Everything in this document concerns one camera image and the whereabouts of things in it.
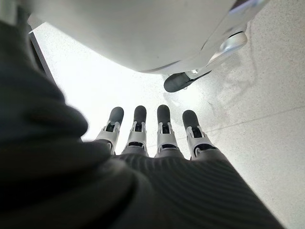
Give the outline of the dark robot left hand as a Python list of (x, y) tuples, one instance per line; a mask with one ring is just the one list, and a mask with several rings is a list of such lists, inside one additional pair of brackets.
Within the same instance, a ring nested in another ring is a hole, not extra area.
[(113, 156), (81, 141), (88, 124), (33, 64), (28, 15), (0, 24), (0, 226), (3, 229), (280, 229), (196, 114), (190, 160), (167, 145)]

